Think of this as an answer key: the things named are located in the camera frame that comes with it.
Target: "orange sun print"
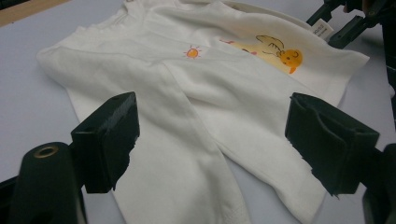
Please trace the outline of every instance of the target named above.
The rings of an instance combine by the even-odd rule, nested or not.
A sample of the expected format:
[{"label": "orange sun print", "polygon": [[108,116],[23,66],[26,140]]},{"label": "orange sun print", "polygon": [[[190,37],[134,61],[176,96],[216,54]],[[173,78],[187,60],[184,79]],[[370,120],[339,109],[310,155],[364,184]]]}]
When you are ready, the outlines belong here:
[{"label": "orange sun print", "polygon": [[199,52],[201,52],[199,47],[193,48],[192,46],[190,46],[190,49],[184,53],[186,54],[186,57],[195,59],[195,58],[201,57],[201,56],[199,56]]}]

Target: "black plastic clip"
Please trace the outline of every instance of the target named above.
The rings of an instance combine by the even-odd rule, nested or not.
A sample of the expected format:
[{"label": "black plastic clip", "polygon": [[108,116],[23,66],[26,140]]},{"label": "black plastic clip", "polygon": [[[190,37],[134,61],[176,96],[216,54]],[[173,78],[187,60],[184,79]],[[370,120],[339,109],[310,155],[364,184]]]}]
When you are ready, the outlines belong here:
[{"label": "black plastic clip", "polygon": [[291,96],[286,137],[331,195],[367,187],[366,223],[396,223],[396,145],[375,148],[379,133],[319,98]]},{"label": "black plastic clip", "polygon": [[[329,21],[332,18],[331,12],[341,5],[346,6],[347,12],[353,9],[361,10],[361,0],[325,0],[323,6],[308,19],[307,23],[314,25],[319,19]],[[364,18],[355,16],[329,39],[329,45],[343,49],[367,28],[372,28],[379,23],[395,24],[395,22],[395,0],[376,0],[368,8]]]},{"label": "black plastic clip", "polygon": [[81,188],[107,193],[129,165],[140,135],[134,92],[115,96],[72,132],[25,154],[20,174],[0,183],[0,223],[85,224]]}]

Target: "white baby garment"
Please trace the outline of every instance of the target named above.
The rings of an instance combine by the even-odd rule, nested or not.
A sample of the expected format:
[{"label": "white baby garment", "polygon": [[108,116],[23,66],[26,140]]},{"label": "white baby garment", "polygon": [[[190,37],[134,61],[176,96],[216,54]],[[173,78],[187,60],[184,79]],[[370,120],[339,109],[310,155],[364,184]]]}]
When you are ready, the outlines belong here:
[{"label": "white baby garment", "polygon": [[80,120],[136,92],[141,136],[114,192],[129,223],[249,223],[221,152],[310,223],[325,190],[284,137],[290,96],[337,105],[367,58],[308,29],[238,3],[134,0],[37,59]]}]

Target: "yellow duck print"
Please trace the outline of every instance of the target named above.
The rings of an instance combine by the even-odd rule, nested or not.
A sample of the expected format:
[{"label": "yellow duck print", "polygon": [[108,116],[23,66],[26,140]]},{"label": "yellow duck print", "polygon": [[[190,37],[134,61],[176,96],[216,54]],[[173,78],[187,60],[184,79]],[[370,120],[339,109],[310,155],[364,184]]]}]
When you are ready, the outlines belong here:
[{"label": "yellow duck print", "polygon": [[257,35],[256,39],[260,41],[257,44],[220,41],[249,52],[288,74],[293,74],[302,64],[303,54],[298,49],[285,49],[282,41],[269,35]]}]

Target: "baby onesie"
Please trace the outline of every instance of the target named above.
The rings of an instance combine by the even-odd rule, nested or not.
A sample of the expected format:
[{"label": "baby onesie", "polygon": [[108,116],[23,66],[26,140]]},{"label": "baby onesie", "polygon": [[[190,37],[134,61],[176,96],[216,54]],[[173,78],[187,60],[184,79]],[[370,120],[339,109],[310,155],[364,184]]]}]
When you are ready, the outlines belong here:
[{"label": "baby onesie", "polygon": [[235,2],[134,0],[37,59],[83,120],[135,91],[141,136],[114,192],[129,223],[249,223],[223,154],[310,223],[325,189],[284,137],[293,92],[337,105],[367,57]]}]

